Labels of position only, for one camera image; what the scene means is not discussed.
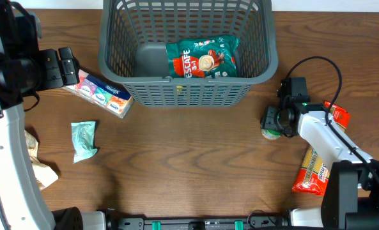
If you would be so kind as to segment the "green lidded jar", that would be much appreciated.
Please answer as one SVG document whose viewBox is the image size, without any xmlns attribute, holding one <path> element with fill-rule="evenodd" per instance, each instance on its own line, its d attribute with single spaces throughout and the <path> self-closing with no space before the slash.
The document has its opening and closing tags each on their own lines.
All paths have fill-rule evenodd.
<svg viewBox="0 0 379 230">
<path fill-rule="evenodd" d="M 271 130 L 271 129 L 261 129 L 261 133 L 262 133 L 264 138 L 271 140 L 271 141 L 279 139 L 282 135 L 280 132 L 276 132 L 276 131 Z"/>
</svg>

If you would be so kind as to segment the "colourful Kleenex tissue multipack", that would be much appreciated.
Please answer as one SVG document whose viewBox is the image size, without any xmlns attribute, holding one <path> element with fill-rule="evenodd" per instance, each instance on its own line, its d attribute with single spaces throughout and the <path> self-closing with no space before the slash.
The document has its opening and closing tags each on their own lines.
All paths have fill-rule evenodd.
<svg viewBox="0 0 379 230">
<path fill-rule="evenodd" d="M 90 103 L 94 103 L 119 118 L 124 118 L 134 99 L 127 91 L 116 88 L 99 78 L 83 71 L 79 71 L 80 83 L 63 87 L 76 96 Z"/>
</svg>

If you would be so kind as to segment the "red yellow spaghetti packet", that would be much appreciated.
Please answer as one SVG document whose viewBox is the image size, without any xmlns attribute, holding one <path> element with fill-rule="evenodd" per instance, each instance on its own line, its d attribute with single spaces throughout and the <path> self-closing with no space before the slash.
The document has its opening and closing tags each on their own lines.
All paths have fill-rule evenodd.
<svg viewBox="0 0 379 230">
<path fill-rule="evenodd" d="M 345 132 L 351 118 L 350 113 L 338 105 L 333 105 L 330 112 L 334 121 Z M 292 192 L 323 196 L 329 182 L 329 175 L 329 170 L 323 160 L 313 147 L 309 146 L 296 181 L 292 186 Z"/>
</svg>

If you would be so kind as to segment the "mint green tissue packet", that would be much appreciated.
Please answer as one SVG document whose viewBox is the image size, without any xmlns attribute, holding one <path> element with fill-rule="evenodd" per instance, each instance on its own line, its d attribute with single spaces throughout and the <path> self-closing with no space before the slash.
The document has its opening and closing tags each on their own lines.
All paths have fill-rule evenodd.
<svg viewBox="0 0 379 230">
<path fill-rule="evenodd" d="M 94 146 L 95 125 L 95 121 L 71 123 L 74 163 L 91 158 L 97 153 Z"/>
</svg>

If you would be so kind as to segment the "grey plastic slatted basket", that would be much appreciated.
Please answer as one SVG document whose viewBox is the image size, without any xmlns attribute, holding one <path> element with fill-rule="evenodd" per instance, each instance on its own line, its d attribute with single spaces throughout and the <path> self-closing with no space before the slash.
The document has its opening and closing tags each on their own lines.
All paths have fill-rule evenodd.
<svg viewBox="0 0 379 230">
<path fill-rule="evenodd" d="M 278 67 L 270 0 L 106 0 L 99 67 L 140 104 L 225 107 Z"/>
</svg>

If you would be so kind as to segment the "green Nescafe coffee bag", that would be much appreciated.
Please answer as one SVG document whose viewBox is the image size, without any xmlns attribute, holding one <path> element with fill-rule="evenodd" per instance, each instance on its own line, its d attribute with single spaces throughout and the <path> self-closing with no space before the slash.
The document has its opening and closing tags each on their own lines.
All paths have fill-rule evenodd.
<svg viewBox="0 0 379 230">
<path fill-rule="evenodd" d="M 236 77 L 235 51 L 240 40 L 233 35 L 182 39 L 166 45 L 169 75 L 173 78 Z"/>
</svg>

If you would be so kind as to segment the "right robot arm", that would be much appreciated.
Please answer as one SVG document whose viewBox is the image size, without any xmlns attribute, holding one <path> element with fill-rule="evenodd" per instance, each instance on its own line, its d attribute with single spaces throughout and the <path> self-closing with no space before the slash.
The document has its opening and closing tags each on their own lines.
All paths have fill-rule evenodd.
<svg viewBox="0 0 379 230">
<path fill-rule="evenodd" d="M 320 207 L 326 229 L 379 229 L 379 161 L 362 151 L 329 108 L 312 103 L 303 77 L 281 81 L 279 106 L 264 113 L 263 130 L 306 140 L 329 171 Z"/>
</svg>

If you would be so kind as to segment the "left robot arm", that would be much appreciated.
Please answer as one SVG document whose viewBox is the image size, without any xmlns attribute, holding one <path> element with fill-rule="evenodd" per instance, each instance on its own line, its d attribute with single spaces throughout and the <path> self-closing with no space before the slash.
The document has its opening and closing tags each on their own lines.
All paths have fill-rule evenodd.
<svg viewBox="0 0 379 230">
<path fill-rule="evenodd" d="M 42 50 L 38 17 L 0 0 L 0 229 L 105 229 L 101 211 L 51 211 L 26 146 L 23 99 L 79 82 L 72 50 Z"/>
</svg>

